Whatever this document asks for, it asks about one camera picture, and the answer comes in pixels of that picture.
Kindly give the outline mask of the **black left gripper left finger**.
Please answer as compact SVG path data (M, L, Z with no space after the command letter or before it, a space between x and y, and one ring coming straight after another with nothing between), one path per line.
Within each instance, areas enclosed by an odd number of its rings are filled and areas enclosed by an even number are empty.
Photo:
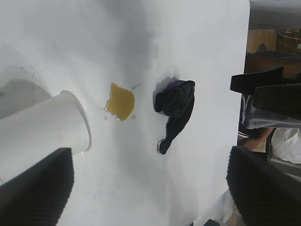
M59 148L0 187L2 226L55 226L74 184L70 148Z

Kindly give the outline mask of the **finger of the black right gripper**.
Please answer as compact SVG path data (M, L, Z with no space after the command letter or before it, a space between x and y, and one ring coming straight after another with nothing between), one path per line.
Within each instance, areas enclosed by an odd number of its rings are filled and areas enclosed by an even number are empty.
M259 87L255 90L254 107L285 116L300 116L301 85Z
M237 93L254 93L258 87L281 85L283 67L273 70L234 75L231 77L230 90Z

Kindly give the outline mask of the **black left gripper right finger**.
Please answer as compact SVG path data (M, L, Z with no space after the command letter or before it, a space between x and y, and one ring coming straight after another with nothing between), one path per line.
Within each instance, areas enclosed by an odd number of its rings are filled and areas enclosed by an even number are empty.
M226 180L247 226L301 224L301 184L254 152L232 147Z

